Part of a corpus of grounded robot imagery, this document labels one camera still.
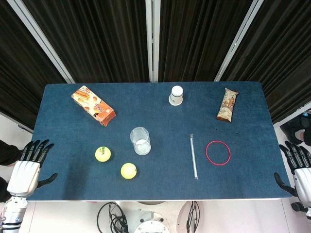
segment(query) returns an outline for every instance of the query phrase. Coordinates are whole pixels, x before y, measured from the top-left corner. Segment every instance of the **cable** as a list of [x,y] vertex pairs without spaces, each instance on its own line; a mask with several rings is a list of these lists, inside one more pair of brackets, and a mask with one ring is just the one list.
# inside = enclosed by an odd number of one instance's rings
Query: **cable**
[[[227,147],[227,149],[228,149],[228,151],[229,151],[229,157],[228,157],[228,159],[227,159],[224,163],[222,163],[222,164],[218,164],[218,163],[215,163],[214,161],[212,161],[212,160],[210,159],[208,153],[207,153],[208,147],[209,147],[211,144],[215,143],[215,142],[224,144],[225,147]],[[208,159],[212,164],[217,165],[217,166],[226,165],[226,164],[229,162],[229,160],[231,159],[231,150],[230,150],[229,146],[228,146],[225,142],[223,142],[223,141],[221,141],[221,140],[211,141],[211,142],[206,146],[205,153],[206,153],[207,159]]]
[[195,233],[200,222],[200,207],[196,201],[192,202],[190,210],[189,210],[188,219],[186,223],[187,233],[190,233],[190,226],[191,226],[194,214],[195,214],[195,218],[194,218],[193,233]]
[[[111,232],[112,233],[128,233],[128,227],[127,227],[127,221],[126,221],[125,214],[124,214],[123,210],[121,209],[121,207],[118,204],[116,204],[115,202],[107,202],[105,205],[103,205],[99,209],[98,214],[97,214],[97,218],[96,218],[97,229],[99,230],[99,232],[103,233],[101,231],[101,229],[99,227],[99,223],[98,223],[99,215],[101,213],[101,210],[107,205],[109,205],[108,206],[108,212],[109,212],[109,222],[110,222]],[[119,216],[115,213],[112,213],[116,207],[119,209],[121,216]]]

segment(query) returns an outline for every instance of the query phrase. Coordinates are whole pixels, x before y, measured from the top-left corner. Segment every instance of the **snack bar wrapper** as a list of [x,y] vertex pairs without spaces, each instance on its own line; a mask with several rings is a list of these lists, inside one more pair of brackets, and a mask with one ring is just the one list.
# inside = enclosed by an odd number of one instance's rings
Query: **snack bar wrapper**
[[232,91],[228,88],[225,88],[225,96],[220,106],[217,119],[231,122],[233,107],[235,104],[235,99],[238,95],[237,91]]
[[80,87],[71,97],[84,108],[93,118],[105,127],[116,116],[115,111],[108,104],[102,101],[86,86]]

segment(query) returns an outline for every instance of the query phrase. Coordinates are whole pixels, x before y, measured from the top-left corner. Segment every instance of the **black cable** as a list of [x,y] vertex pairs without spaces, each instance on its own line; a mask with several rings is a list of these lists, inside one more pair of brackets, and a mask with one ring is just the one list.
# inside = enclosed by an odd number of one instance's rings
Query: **black cable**
[[195,233],[195,231],[199,225],[199,222],[200,222],[200,207],[196,201],[193,201],[191,203],[191,207],[190,207],[190,210],[188,213],[188,219],[187,219],[187,223],[186,223],[187,233],[190,233],[190,226],[191,226],[193,218],[194,218],[193,233]]
[[[100,233],[103,233],[99,227],[99,215],[101,213],[101,210],[105,207],[108,206],[108,212],[109,212],[109,222],[110,222],[110,230],[112,233],[128,233],[128,227],[127,227],[127,221],[126,221],[126,217],[125,214],[123,212],[123,210],[121,209],[121,207],[116,204],[115,202],[107,202],[105,205],[103,205],[97,214],[97,218],[96,218],[96,223],[97,223],[97,229],[99,230]],[[115,208],[118,208],[121,215],[117,215],[115,213],[112,213],[114,211]]]

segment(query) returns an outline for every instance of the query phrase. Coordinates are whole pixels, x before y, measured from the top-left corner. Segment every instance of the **orange snack box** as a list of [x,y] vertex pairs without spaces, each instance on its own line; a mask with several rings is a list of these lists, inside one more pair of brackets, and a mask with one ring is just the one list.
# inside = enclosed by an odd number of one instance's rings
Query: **orange snack box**
[[71,97],[105,127],[116,116],[113,108],[102,101],[86,86],[80,87],[80,89],[73,93]]

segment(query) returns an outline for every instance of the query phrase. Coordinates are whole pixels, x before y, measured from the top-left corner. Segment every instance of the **yellow tennis ball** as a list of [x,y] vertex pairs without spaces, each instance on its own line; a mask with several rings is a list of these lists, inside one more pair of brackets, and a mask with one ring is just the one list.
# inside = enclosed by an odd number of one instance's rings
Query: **yellow tennis ball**
[[108,147],[99,147],[95,152],[95,158],[99,162],[106,162],[108,159],[110,159],[111,151]]
[[123,164],[123,166],[121,167],[121,175],[125,179],[134,178],[136,176],[136,173],[137,173],[136,166],[132,163]]

